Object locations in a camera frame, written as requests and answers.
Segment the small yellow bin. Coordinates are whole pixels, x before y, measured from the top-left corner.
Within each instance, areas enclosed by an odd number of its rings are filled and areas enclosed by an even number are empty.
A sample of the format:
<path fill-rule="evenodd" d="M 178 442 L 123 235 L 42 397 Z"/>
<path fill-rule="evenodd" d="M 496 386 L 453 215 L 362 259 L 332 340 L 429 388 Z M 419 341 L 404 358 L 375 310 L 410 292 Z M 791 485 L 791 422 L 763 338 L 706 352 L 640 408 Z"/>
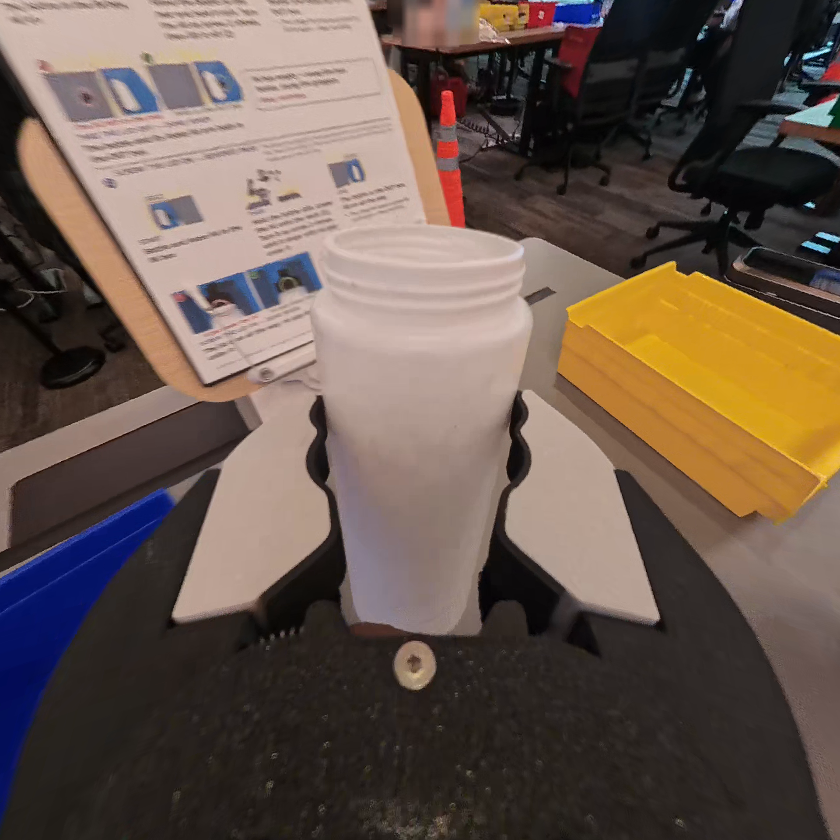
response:
<path fill-rule="evenodd" d="M 481 2 L 479 18 L 498 33 L 507 33 L 527 28 L 529 2 Z"/>

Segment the black office chair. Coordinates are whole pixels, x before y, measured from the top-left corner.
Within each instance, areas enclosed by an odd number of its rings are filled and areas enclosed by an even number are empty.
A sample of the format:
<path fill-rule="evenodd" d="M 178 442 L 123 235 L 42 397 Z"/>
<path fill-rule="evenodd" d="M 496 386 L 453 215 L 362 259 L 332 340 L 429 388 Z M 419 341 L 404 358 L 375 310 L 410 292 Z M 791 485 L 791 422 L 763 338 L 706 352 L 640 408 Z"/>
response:
<path fill-rule="evenodd" d="M 577 98 L 561 87 L 557 56 L 547 60 L 547 77 L 535 108 L 532 150 L 514 174 L 515 181 L 530 166 L 561 170 L 556 193 L 564 195 L 573 165 L 579 165 L 600 171 L 601 186 L 609 185 L 612 170 L 602 160 L 602 148 L 631 115 L 637 77 L 658 21 L 655 6 L 656 2 L 612 2 Z"/>
<path fill-rule="evenodd" d="M 668 189 L 709 207 L 720 205 L 718 219 L 657 221 L 648 239 L 663 228 L 684 234 L 630 260 L 642 269 L 648 259 L 687 245 L 702 244 L 713 253 L 717 273 L 731 264 L 729 245 L 760 243 L 749 231 L 760 228 L 771 208 L 799 207 L 820 199 L 838 176 L 838 165 L 825 156 L 782 145 L 745 146 L 754 125 L 765 117 L 791 116 L 796 108 L 774 102 L 784 60 L 805 23 L 805 2 L 743 2 L 737 25 L 711 89 L 706 119 L 698 135 L 668 175 Z"/>

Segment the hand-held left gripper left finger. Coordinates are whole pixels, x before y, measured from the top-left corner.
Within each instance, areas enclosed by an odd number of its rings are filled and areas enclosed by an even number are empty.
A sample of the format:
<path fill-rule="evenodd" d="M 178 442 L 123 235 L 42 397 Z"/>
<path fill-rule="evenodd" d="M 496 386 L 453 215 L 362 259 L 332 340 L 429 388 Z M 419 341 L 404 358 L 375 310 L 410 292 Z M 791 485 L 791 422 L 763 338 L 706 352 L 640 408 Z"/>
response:
<path fill-rule="evenodd" d="M 289 632 L 311 604 L 340 603 L 346 566 L 326 440 L 321 397 L 282 395 L 225 459 L 174 623 L 243 613 L 262 632 Z"/>

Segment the wooden side table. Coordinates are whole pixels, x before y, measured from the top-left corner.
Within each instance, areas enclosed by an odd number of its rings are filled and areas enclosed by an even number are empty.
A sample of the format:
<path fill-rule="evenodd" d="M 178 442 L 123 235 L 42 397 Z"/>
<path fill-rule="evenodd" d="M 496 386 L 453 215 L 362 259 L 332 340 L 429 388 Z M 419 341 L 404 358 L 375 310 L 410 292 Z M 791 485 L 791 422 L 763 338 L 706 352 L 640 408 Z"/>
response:
<path fill-rule="evenodd" d="M 838 147 L 839 96 L 784 118 L 778 134 L 784 138 L 801 138 Z"/>

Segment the blue plastic bin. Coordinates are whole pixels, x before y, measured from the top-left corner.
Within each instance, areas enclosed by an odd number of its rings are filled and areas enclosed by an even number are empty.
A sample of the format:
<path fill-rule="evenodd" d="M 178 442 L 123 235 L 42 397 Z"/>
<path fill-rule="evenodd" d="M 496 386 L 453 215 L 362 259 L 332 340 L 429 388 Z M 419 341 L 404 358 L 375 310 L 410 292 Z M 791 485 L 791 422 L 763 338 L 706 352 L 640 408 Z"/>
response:
<path fill-rule="evenodd" d="M 174 506 L 167 490 L 157 490 L 2 577 L 1 812 L 60 658 L 111 579 Z"/>

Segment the orange traffic cone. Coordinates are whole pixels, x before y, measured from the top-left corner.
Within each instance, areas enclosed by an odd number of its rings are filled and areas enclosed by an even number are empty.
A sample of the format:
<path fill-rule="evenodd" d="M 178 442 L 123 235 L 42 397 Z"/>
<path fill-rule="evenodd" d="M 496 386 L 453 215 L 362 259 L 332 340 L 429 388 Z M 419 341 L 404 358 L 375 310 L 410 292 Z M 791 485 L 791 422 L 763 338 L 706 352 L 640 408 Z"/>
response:
<path fill-rule="evenodd" d="M 436 141 L 437 173 L 450 224 L 452 227 L 465 228 L 465 203 L 459 167 L 456 123 L 454 95 L 451 90 L 446 88 L 440 94 Z"/>

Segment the yellow plastic bin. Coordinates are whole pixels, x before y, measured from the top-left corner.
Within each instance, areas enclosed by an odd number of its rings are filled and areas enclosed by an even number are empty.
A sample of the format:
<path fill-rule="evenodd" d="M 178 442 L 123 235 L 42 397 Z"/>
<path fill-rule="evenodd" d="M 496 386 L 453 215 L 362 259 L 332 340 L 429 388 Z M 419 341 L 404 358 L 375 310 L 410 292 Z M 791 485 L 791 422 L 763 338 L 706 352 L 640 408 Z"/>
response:
<path fill-rule="evenodd" d="M 839 470 L 839 338 L 675 262 L 566 309 L 558 373 L 738 517 Z"/>

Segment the wooden background table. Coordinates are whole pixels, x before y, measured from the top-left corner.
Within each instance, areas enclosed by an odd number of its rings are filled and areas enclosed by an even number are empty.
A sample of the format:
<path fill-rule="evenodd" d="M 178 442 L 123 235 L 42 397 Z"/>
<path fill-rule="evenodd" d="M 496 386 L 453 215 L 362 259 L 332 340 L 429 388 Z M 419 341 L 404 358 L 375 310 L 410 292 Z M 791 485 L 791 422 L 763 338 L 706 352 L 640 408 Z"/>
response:
<path fill-rule="evenodd" d="M 521 130 L 517 138 L 504 140 L 502 146 L 509 152 L 528 159 L 534 135 L 534 115 L 543 79 L 543 69 L 551 50 L 557 52 L 566 26 L 532 28 L 511 31 L 496 39 L 459 45 L 404 45 L 396 34 L 381 35 L 383 47 L 396 47 L 402 51 L 401 74 L 409 65 L 416 66 L 416 94 L 421 104 L 427 128 L 432 128 L 431 67 L 444 58 L 468 58 L 493 53 L 513 54 L 521 51 L 532 54 L 532 68 L 524 100 Z"/>

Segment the dark tray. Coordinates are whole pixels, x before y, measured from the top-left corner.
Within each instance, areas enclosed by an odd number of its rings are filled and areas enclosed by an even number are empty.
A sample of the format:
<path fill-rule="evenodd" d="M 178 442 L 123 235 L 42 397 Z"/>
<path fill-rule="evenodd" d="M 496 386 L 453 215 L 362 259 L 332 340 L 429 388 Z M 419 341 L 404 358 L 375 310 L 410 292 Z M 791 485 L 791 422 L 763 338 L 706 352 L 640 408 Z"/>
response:
<path fill-rule="evenodd" d="M 764 247 L 753 247 L 727 268 L 739 291 L 839 334 L 839 270 Z"/>

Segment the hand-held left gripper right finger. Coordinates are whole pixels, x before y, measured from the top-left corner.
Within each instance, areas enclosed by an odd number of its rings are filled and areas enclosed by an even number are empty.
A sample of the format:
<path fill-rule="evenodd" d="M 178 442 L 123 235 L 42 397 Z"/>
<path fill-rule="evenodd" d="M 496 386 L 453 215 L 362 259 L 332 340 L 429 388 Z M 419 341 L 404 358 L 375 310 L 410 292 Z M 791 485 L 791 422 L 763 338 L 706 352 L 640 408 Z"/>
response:
<path fill-rule="evenodd" d="M 501 492 L 479 608 L 515 602 L 528 634 L 571 630 L 581 615 L 653 627 L 660 612 L 613 463 L 533 391 L 511 410 Z"/>

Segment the white plastic bottle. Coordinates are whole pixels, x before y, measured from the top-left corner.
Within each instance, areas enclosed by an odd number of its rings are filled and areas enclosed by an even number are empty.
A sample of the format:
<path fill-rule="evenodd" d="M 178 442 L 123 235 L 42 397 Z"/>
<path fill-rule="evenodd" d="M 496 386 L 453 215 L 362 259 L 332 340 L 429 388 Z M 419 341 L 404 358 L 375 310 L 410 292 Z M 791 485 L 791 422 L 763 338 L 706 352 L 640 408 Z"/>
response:
<path fill-rule="evenodd" d="M 487 546 L 531 337 L 523 246 L 354 227 L 325 239 L 319 266 L 311 325 L 354 609 L 449 635 Z"/>

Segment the printed instruction sheet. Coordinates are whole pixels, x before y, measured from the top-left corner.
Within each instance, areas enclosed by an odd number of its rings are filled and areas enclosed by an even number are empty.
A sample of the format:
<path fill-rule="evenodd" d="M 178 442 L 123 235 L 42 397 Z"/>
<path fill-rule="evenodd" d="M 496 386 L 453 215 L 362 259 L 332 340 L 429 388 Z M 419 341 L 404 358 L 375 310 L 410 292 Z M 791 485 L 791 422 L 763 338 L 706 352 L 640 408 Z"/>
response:
<path fill-rule="evenodd" d="M 367 2 L 2 2 L 1 40 L 204 385 L 312 341 L 324 238 L 427 220 Z"/>

